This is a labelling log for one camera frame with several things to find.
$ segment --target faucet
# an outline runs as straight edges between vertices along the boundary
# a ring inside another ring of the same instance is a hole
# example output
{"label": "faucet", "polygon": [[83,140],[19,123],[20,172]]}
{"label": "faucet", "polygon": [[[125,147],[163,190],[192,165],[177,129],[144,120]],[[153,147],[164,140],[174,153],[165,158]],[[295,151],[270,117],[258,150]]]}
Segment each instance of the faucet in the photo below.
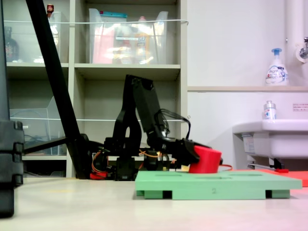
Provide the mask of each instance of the faucet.
{"label": "faucet", "polygon": [[305,48],[300,49],[299,56],[302,59],[308,58],[308,37],[304,37],[304,42],[306,44]]}

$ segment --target white table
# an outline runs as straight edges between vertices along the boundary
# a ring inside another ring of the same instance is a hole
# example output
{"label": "white table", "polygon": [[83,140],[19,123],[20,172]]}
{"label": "white table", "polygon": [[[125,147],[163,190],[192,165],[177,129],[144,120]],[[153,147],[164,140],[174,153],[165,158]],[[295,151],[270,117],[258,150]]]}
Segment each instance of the white table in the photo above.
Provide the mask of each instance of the white table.
{"label": "white table", "polygon": [[25,179],[0,231],[308,231],[308,188],[291,199],[136,198],[134,182]]}

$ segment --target wall label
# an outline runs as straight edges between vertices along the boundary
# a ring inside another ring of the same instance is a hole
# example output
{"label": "wall label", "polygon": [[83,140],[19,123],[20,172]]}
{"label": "wall label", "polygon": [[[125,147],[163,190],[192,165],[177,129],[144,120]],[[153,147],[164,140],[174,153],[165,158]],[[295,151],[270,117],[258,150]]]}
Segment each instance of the wall label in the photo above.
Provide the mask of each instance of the wall label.
{"label": "wall label", "polygon": [[294,112],[308,112],[308,103],[294,103],[293,111]]}

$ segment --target shelf board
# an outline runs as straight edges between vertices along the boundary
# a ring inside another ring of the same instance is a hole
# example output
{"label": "shelf board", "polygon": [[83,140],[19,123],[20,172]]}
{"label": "shelf board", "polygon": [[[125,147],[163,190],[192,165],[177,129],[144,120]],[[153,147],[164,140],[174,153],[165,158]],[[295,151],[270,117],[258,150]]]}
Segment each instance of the shelf board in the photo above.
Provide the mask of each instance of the shelf board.
{"label": "shelf board", "polygon": [[249,91],[280,91],[280,92],[308,92],[308,87],[300,86],[247,86],[247,87],[211,87],[211,86],[188,86],[188,92],[215,92],[215,91],[235,91],[235,92],[249,92]]}
{"label": "shelf board", "polygon": [[[169,156],[169,160],[172,161],[173,158],[171,157],[171,155],[168,154],[168,156]],[[116,161],[117,158],[118,158],[118,156],[109,156],[109,157],[108,157],[108,160],[109,160],[109,161]],[[143,157],[143,156],[134,156],[134,158],[135,158],[135,161],[143,161],[143,160],[144,160],[144,157]]]}
{"label": "shelf board", "polygon": [[86,3],[122,5],[176,5],[177,0],[86,0]]}
{"label": "shelf board", "polygon": [[[61,64],[63,74],[68,80],[68,64]],[[47,80],[45,64],[38,63],[7,63],[8,78],[12,80]]]}
{"label": "shelf board", "polygon": [[173,81],[179,75],[180,65],[75,64],[75,69],[89,80],[124,80],[126,75],[134,75],[158,81]]}
{"label": "shelf board", "polygon": [[22,160],[66,160],[66,155],[23,155]]}

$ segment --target red cup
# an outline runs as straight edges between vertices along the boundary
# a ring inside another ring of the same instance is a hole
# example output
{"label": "red cup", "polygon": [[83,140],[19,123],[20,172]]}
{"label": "red cup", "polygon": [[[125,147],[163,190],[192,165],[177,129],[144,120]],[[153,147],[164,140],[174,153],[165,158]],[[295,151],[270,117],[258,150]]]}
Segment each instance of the red cup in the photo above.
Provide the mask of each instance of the red cup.
{"label": "red cup", "polygon": [[195,146],[194,151],[200,156],[198,163],[191,163],[189,173],[217,173],[221,152],[205,148],[202,146]]}

